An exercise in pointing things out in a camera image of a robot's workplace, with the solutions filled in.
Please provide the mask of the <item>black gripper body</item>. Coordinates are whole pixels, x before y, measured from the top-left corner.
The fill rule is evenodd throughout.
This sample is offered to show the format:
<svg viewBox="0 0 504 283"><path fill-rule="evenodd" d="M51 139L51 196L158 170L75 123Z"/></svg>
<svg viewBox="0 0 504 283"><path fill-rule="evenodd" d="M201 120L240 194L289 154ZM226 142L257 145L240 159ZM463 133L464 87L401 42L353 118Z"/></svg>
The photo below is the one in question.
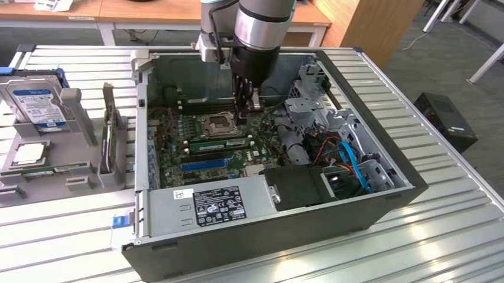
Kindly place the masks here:
<svg viewBox="0 0 504 283"><path fill-rule="evenodd" d="M280 57L281 48L256 50L237 47L231 51L231 72L240 82L249 82L253 87L261 87L269 79Z"/></svg>

